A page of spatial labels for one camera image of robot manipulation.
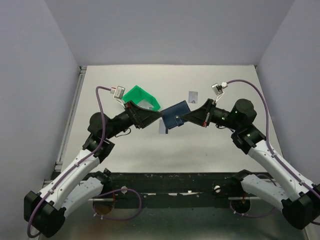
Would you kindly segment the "grey striped credit card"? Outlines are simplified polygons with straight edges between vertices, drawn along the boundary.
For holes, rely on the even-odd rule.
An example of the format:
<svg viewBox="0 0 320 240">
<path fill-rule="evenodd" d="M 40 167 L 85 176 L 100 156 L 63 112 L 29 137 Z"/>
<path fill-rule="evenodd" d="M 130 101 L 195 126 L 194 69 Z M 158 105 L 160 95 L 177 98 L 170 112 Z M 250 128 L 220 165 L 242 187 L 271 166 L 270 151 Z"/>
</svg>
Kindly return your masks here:
<svg viewBox="0 0 320 240">
<path fill-rule="evenodd" d="M 159 120 L 159 134 L 167 135 L 169 133 L 169 130 L 166 128 L 165 123 L 162 119 Z"/>
</svg>

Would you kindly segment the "blue leather card holder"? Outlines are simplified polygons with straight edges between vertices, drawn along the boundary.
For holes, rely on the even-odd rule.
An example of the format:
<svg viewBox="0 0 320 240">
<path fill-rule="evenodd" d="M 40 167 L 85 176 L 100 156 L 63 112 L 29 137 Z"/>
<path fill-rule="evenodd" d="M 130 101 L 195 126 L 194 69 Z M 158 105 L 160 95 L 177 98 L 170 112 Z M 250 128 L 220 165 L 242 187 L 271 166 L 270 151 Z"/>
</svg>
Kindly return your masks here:
<svg viewBox="0 0 320 240">
<path fill-rule="evenodd" d="M 184 125 L 186 120 L 183 120 L 182 116 L 190 112 L 191 110 L 185 100 L 162 110 L 162 120 L 166 129 L 170 130 Z"/>
</svg>

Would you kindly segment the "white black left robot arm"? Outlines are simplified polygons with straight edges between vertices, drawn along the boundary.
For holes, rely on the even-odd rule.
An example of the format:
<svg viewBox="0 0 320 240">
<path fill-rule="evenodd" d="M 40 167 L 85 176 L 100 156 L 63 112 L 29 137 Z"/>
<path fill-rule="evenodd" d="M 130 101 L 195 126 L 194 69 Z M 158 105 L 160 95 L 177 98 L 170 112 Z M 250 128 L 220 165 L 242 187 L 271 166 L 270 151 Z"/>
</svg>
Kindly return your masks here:
<svg viewBox="0 0 320 240">
<path fill-rule="evenodd" d="M 162 117 L 159 111 L 125 103 L 122 113 L 109 118 L 102 110 L 89 120 L 89 136 L 74 160 L 51 183 L 38 192 L 29 191 L 23 200 L 23 217 L 27 221 L 27 235 L 31 228 L 47 238 L 54 236 L 63 226 L 67 216 L 92 197 L 107 197 L 111 185 L 102 173 L 88 176 L 111 153 L 111 138 L 131 126 L 144 129 Z"/>
</svg>

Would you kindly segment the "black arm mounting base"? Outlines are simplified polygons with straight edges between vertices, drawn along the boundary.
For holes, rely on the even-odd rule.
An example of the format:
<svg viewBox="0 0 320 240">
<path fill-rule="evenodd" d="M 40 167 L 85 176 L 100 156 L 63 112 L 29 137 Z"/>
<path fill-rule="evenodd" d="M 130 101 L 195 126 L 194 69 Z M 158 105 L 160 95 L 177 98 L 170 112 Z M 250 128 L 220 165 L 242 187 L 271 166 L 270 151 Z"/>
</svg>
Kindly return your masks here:
<svg viewBox="0 0 320 240">
<path fill-rule="evenodd" d="M 96 199 L 96 203 L 117 209 L 228 208 L 233 205 L 238 212 L 246 213 L 254 196 L 240 186 L 240 177 L 245 174 L 244 170 L 238 173 L 112 173 L 105 169 L 87 174 L 85 180 L 97 178 L 103 185 L 103 193 L 130 189 Z"/>
</svg>

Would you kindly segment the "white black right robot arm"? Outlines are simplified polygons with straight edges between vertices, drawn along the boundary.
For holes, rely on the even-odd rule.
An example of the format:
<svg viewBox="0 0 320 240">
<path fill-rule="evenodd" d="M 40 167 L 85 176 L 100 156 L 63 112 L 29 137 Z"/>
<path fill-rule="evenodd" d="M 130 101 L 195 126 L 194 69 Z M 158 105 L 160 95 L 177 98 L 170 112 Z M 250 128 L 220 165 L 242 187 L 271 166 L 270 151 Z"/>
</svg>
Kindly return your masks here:
<svg viewBox="0 0 320 240">
<path fill-rule="evenodd" d="M 231 111 L 218 108 L 212 99 L 186 113 L 182 119 L 201 127 L 214 123 L 233 130 L 231 139 L 244 154 L 259 163 L 278 183 L 267 183 L 248 171 L 230 183 L 230 191 L 241 196 L 252 194 L 282 212 L 296 229 L 315 223 L 320 216 L 320 186 L 298 173 L 270 145 L 267 137 L 253 124 L 257 112 L 251 101 L 239 99 Z"/>
</svg>

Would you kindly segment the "silver card on table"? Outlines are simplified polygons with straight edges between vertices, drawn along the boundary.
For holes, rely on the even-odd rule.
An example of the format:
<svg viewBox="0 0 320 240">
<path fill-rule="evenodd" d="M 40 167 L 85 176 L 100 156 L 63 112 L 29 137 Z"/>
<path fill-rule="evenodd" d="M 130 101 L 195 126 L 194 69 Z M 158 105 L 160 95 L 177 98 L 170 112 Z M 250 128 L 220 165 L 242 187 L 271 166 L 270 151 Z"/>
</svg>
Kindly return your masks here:
<svg viewBox="0 0 320 240">
<path fill-rule="evenodd" d="M 189 91 L 188 92 L 188 102 L 191 104 L 198 103 L 198 92 L 197 91 Z"/>
</svg>

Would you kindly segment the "green plastic bin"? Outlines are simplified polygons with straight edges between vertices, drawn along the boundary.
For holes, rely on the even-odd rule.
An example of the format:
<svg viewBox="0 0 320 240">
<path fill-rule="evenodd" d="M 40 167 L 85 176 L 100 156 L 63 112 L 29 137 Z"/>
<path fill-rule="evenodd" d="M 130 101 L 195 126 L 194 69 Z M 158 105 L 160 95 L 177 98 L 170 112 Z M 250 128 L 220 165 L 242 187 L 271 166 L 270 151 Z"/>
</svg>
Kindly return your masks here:
<svg viewBox="0 0 320 240">
<path fill-rule="evenodd" d="M 144 89 L 142 89 L 141 87 L 139 87 L 138 85 L 135 85 L 132 89 L 130 89 L 123 97 L 122 100 L 127 103 L 129 101 L 133 101 L 136 105 L 138 105 L 138 103 L 141 100 L 147 100 L 150 104 L 153 105 L 153 111 L 158 111 L 160 110 L 161 106 L 158 103 L 157 99 L 151 95 L 150 93 L 148 93 L 147 91 L 145 91 Z"/>
</svg>

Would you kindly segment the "aluminium table edge rail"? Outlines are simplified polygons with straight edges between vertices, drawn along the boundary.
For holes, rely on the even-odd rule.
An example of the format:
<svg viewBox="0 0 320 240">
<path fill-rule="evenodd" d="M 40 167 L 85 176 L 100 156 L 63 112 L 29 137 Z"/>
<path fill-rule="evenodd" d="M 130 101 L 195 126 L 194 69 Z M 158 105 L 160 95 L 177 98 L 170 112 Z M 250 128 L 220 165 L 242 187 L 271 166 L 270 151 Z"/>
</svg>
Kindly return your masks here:
<svg viewBox="0 0 320 240">
<path fill-rule="evenodd" d="M 80 71 L 79 71 L 77 85 L 76 85 L 76 88 L 75 88 L 75 93 L 74 93 L 73 100 L 72 100 L 72 103 L 71 103 L 71 107 L 70 107 L 70 111 L 69 111 L 66 127 L 65 127 L 65 130 L 64 130 L 62 142 L 61 142 L 60 149 L 59 149 L 59 153 L 58 153 L 58 156 L 57 156 L 57 159 L 56 159 L 56 162 L 55 162 L 55 165 L 54 165 L 54 169 L 53 169 L 54 173 L 55 172 L 61 172 L 61 170 L 62 170 L 64 155 L 65 155 L 67 144 L 68 144 L 68 140 L 69 140 L 69 137 L 70 137 L 72 124 L 73 124 L 73 121 L 74 121 L 74 114 L 75 114 L 75 111 L 77 109 L 77 105 L 78 105 L 78 101 L 79 101 L 79 97 L 80 97 L 80 92 L 81 92 L 82 85 L 83 85 L 83 82 L 84 82 L 84 78 L 85 78 L 85 75 L 86 75 L 86 72 L 87 72 L 87 66 L 80 66 L 79 69 L 80 69 Z"/>
</svg>

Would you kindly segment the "aluminium front frame rail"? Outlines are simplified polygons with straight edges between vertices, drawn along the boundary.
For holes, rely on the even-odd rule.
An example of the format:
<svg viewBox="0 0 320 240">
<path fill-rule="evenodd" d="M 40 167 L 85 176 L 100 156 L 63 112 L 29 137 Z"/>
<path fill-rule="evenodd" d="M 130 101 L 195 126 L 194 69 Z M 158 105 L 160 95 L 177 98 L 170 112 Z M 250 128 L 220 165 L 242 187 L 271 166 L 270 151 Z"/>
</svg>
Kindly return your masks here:
<svg viewBox="0 0 320 240">
<path fill-rule="evenodd" d="M 30 191 L 23 200 L 23 217 L 28 222 L 27 236 L 37 238 L 40 234 L 51 237 L 56 231 L 52 223 L 59 218 L 59 211 L 54 207 L 56 200 L 50 200 L 57 189 L 57 184 L 52 181 L 48 188 L 42 188 L 38 193 Z"/>
</svg>

